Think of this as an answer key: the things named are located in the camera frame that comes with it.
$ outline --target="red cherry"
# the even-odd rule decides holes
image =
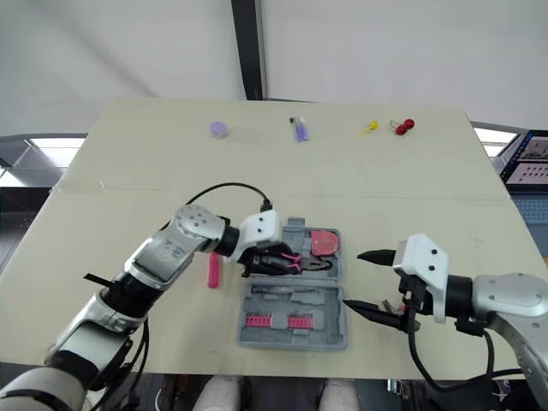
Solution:
[[[405,128],[405,126],[403,126],[401,124],[396,127],[396,134],[397,135],[404,135],[405,133],[407,133],[407,131],[408,130]]]
[[[414,120],[412,118],[408,118],[405,122],[403,122],[403,126],[407,130],[410,130],[411,128],[414,127]]]

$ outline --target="window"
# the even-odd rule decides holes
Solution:
[[[68,167],[85,139],[31,139],[56,167]]]
[[[488,128],[474,127],[474,131],[489,157],[496,157],[517,136],[516,133],[490,130]]]
[[[7,170],[0,172],[0,187],[25,187],[13,174]]]

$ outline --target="white wall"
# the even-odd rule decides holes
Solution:
[[[547,19],[546,0],[264,0],[269,97],[548,128]]]
[[[230,0],[0,1],[0,136],[85,133],[115,96],[245,98]]]

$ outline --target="computer screen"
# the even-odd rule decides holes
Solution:
[[[548,132],[527,133],[501,173],[507,186],[548,189]]]

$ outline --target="black cable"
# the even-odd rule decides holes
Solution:
[[[222,182],[221,184],[217,184],[215,186],[211,186],[211,187],[208,187],[206,188],[205,190],[202,190],[200,191],[199,193],[197,193],[192,199],[190,199],[189,201],[187,201],[187,204],[192,204],[194,203],[197,199],[199,199],[202,195],[204,194],[207,194],[209,193],[210,191],[213,191],[217,188],[221,188],[221,187],[229,187],[229,186],[232,186],[232,187],[243,187],[243,188],[247,188],[249,190],[252,190],[254,191],[255,193],[257,193],[258,195],[260,195],[262,198],[263,198],[263,205],[260,207],[260,210],[261,211],[267,211],[267,210],[271,210],[272,209],[272,202],[270,201],[270,199],[268,197],[266,197],[266,194],[263,193],[262,191],[260,191],[258,188],[254,187],[254,186],[251,186],[249,184],[246,184],[246,183],[243,183],[243,182]]]
[[[485,376],[487,379],[492,379],[493,375],[493,368],[495,367],[495,347],[493,346],[493,340],[491,339],[491,336],[489,333],[485,330],[483,330],[483,337],[485,338],[485,342],[487,343],[487,371],[485,372]]]
[[[146,319],[144,323],[143,334],[141,335],[141,338],[140,338],[139,347],[137,348],[137,351],[135,351],[134,358],[128,363],[128,367],[129,367],[129,369],[127,370],[128,375],[131,372],[131,370],[134,368],[135,362],[137,362],[137,359],[140,357],[140,353],[142,352],[145,346],[146,346],[146,354],[148,354],[148,338],[149,338],[148,334],[149,334],[148,319]],[[140,367],[141,373],[142,373],[141,368],[143,367],[145,361],[146,361],[146,356],[143,357],[143,362],[141,362],[141,367]],[[97,404],[95,404],[92,407],[92,409],[90,409],[90,411],[97,411],[100,407],[102,407],[109,400],[109,398],[112,397],[112,394],[114,394],[118,390],[118,388],[120,388],[120,385],[122,385],[126,377],[124,377],[124,379],[122,379],[121,381],[117,381],[117,384],[113,384],[112,386],[107,388],[103,396],[101,397],[101,399],[97,402]]]
[[[143,375],[143,370],[145,369],[146,359],[148,358],[148,347],[150,344],[150,331],[148,329],[148,319],[145,320],[145,328],[143,329],[143,337],[145,339],[145,352],[143,354],[143,360],[140,362],[139,371],[135,376],[134,382],[129,387],[129,392],[135,391],[137,384],[140,381],[141,376]]]
[[[499,371],[493,372],[492,377],[497,378],[497,377],[505,377],[507,375],[517,375],[517,374],[523,374],[523,371],[520,368],[508,368],[506,370],[499,370]]]
[[[411,353],[411,358],[413,358],[414,364],[419,369],[420,373],[422,374],[423,378],[426,380],[426,382],[436,391],[440,392],[451,392],[454,390],[459,390],[461,388],[464,388],[472,383],[476,383],[478,380],[482,378],[496,378],[496,377],[502,377],[505,375],[513,375],[513,374],[520,374],[522,371],[519,368],[512,368],[508,370],[501,370],[501,371],[493,371],[494,363],[495,363],[495,349],[493,347],[493,342],[491,339],[491,336],[487,333],[487,331],[484,331],[484,338],[487,342],[487,350],[489,352],[488,354],[488,360],[487,360],[487,372],[486,374],[479,375],[477,377],[473,377],[471,379],[467,379],[466,381],[463,381],[461,383],[452,384],[452,385],[440,385],[438,384],[434,378],[430,375],[430,373],[426,370],[425,366],[422,364],[422,361],[419,358],[419,355],[417,353],[417,346],[416,341],[414,339],[414,318],[416,315],[416,310],[414,308],[409,307],[408,308],[408,342],[409,342],[409,351]]]

